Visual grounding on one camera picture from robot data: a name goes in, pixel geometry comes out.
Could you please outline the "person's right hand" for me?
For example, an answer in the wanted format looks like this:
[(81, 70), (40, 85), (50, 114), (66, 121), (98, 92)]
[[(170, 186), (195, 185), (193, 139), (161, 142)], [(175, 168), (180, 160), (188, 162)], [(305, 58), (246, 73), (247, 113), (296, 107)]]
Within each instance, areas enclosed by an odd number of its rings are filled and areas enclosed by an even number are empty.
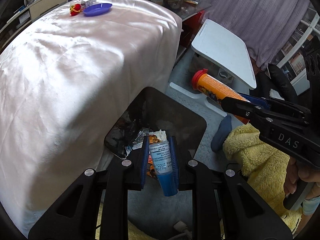
[(314, 183), (306, 199), (319, 197), (320, 172), (308, 166), (298, 167), (296, 159), (290, 157), (284, 182), (285, 196), (295, 193), (298, 179), (307, 183)]

